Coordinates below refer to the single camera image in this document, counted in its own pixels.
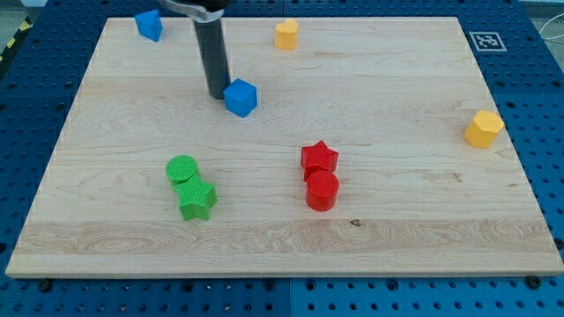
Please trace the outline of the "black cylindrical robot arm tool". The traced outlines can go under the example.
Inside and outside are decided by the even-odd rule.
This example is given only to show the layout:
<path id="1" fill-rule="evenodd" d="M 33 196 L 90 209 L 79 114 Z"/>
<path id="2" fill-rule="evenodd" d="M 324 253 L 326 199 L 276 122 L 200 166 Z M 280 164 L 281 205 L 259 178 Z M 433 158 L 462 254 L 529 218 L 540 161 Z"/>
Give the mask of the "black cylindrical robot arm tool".
<path id="1" fill-rule="evenodd" d="M 233 0 L 201 1 L 199 4 L 206 9 L 206 17 L 194 19 L 208 91 L 216 100 L 224 99 L 224 90 L 231 84 L 231 79 L 221 22 L 222 13 L 213 18 L 210 15 L 224 10 L 232 3 Z"/>

